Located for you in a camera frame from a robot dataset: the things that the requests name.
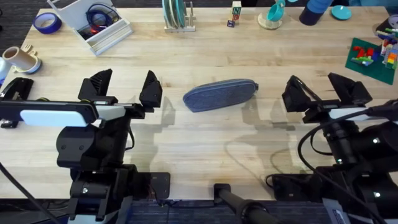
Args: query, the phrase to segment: tape roll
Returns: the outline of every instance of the tape roll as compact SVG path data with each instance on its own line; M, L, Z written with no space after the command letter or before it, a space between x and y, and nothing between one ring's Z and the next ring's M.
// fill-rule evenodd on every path
M47 21L53 20L48 26L43 26ZM38 15L33 21L33 26L42 34L52 34L61 28L62 21L52 12Z

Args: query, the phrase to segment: green baseplate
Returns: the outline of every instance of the green baseplate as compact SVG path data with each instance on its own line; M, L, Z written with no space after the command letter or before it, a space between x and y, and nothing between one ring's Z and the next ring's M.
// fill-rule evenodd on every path
M369 42L359 40L358 38L354 38L353 43L351 44L351 48L349 49L346 68L392 85L392 83L394 82L395 70L386 68L386 65L382 63L384 57L379 55L377 60L370 64L368 67L364 65L359 65L355 62L350 61L351 58L356 57L358 54L357 51L353 50L354 46L364 47L365 49L368 49L369 47L376 49L378 47L375 44L371 44Z

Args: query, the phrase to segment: gray fabric pouch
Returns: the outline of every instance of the gray fabric pouch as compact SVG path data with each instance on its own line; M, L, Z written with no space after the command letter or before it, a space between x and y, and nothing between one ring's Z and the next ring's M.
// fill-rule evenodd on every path
M195 87L182 100L192 112L201 112L243 103L258 89L250 79L225 80Z

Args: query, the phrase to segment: cardboard tube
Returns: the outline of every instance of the cardboard tube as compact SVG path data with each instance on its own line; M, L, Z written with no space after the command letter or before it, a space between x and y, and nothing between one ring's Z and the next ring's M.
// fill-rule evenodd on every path
M2 54L2 58L23 70L29 70L36 64L36 59L19 47L10 47Z

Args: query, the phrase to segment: white box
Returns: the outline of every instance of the white box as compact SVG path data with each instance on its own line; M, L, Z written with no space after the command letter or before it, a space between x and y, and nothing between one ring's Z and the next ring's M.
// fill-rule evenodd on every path
M85 45L95 54L99 55L108 48L117 44L119 41L132 34L134 31L130 26L130 22L127 19L120 17L120 20L105 28L96 35L89 39L84 39L80 34L79 30L89 27L86 12L93 4L104 4L111 7L119 16L119 12L113 7L111 0L77 0L62 9L57 9L54 5L60 0L47 0L48 4L55 10L61 20L68 24L74 31L74 33L81 39Z

